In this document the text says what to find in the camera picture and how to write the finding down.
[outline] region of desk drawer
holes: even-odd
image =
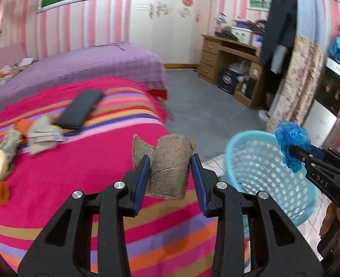
[[[201,62],[206,63],[209,66],[215,67],[217,64],[217,55],[203,51],[201,56]]]
[[[205,40],[203,43],[203,51],[218,54],[219,53],[220,43],[218,42],[210,42],[209,40]]]
[[[215,79],[215,68],[209,66],[208,64],[201,62],[199,66],[199,72],[200,74],[206,76],[208,79]]]
[[[199,73],[198,76],[199,76],[201,79],[207,81],[208,83],[215,84],[213,80],[207,78],[205,75],[203,75],[203,74],[201,74],[201,73]]]

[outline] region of blue gripper pad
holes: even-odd
[[[138,167],[138,170],[140,170],[140,176],[134,192],[133,212],[135,215],[138,215],[139,211],[142,209],[148,178],[151,172],[150,158],[147,155],[145,155],[143,158],[144,159],[142,159]]]
[[[317,158],[317,159],[320,159],[320,160],[325,159],[325,153],[324,153],[324,151],[322,151],[322,149],[319,149],[319,148],[311,145],[306,150],[308,152],[310,152],[311,154],[313,154],[315,156],[315,158]]]
[[[201,170],[199,164],[197,162],[197,158],[195,155],[191,157],[191,170],[194,181],[195,192],[197,195],[198,204],[204,216],[208,213],[207,206],[207,192],[205,188],[205,184],[202,179]]]

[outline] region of cardboard box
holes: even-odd
[[[251,66],[249,67],[248,75],[255,79],[260,79],[263,72],[263,66],[261,64],[258,64],[256,62],[252,62]]]

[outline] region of hanging jacket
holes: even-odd
[[[297,32],[297,0],[271,0],[260,63],[268,66],[278,45],[293,47]]]

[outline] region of bed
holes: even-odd
[[[23,57],[20,44],[0,49],[0,69]],[[32,64],[0,86],[0,111],[47,88],[107,75],[139,82],[153,96],[167,99],[165,71],[158,56],[119,42],[57,54]]]
[[[151,145],[168,134],[166,112],[144,86],[108,77],[51,88],[12,105],[0,113],[0,139],[20,118],[58,116],[85,89],[105,90],[105,97],[83,131],[34,157],[22,144],[15,170],[6,181],[11,194],[8,204],[0,205],[0,253],[15,270],[33,239],[73,191],[101,191],[133,169],[135,134]],[[145,197],[139,216],[125,218],[124,224],[133,277],[209,276],[217,220],[202,215],[192,178],[184,200]],[[91,270],[97,271],[97,220]]]

